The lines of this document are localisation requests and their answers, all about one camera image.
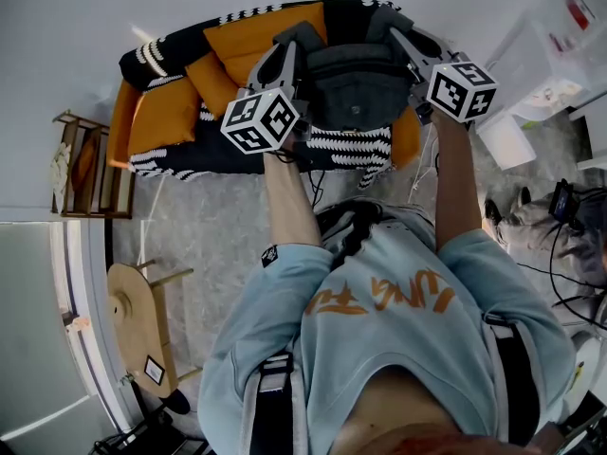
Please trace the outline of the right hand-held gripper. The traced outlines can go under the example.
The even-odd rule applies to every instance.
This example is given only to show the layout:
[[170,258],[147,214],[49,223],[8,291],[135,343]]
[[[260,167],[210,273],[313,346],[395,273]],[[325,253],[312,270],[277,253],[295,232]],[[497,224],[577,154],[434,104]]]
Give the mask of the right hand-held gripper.
[[428,123],[434,108],[460,123],[487,114],[499,83],[481,65],[416,27],[391,27],[390,38],[408,59],[414,80],[409,105],[420,122]]

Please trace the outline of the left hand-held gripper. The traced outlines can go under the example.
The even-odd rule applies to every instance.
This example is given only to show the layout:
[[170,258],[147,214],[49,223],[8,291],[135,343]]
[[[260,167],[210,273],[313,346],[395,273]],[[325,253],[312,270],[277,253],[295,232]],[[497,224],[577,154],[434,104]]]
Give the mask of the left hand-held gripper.
[[301,47],[292,41],[274,45],[252,68],[221,124],[242,154],[279,150],[298,121],[308,118],[309,101],[298,96],[302,66]]

